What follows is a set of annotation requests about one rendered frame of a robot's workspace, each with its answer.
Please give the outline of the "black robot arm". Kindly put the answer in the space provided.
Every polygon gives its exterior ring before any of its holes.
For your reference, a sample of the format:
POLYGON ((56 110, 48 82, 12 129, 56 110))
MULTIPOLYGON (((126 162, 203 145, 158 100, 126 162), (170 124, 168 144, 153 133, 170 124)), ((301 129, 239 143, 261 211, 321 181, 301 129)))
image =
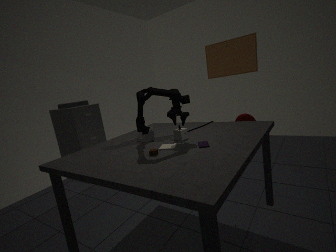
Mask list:
MULTIPOLYGON (((187 104, 190 103, 189 95, 181 96, 178 89, 158 89, 158 88, 152 88, 149 87, 147 89, 143 89, 136 94, 137 101, 138 101, 138 117, 136 118, 136 127, 138 132, 142 132, 142 134, 148 134, 150 127, 145 126, 145 120, 143 117, 143 105, 145 104, 145 101, 149 99, 150 96, 156 95, 156 96, 164 96, 169 97, 169 100, 172 100, 173 106, 178 106, 181 104, 187 104), (144 95, 147 93, 146 95, 144 95)), ((169 117, 173 117, 176 113, 178 113, 178 110, 176 107, 171 107, 171 110, 168 112, 169 117)))

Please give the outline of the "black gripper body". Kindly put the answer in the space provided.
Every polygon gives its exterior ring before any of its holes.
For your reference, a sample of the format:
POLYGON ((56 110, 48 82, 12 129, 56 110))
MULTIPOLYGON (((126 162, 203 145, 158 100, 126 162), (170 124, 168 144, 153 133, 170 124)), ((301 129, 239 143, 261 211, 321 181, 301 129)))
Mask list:
POLYGON ((174 116, 176 116, 176 115, 180 115, 181 117, 186 117, 186 116, 189 116, 189 113, 188 112, 183 112, 182 113, 182 111, 181 111, 181 107, 182 106, 180 106, 180 105, 178 105, 178 106, 173 106, 173 109, 174 109, 174 107, 176 107, 177 108, 177 110, 178 110, 178 113, 176 113, 174 116))

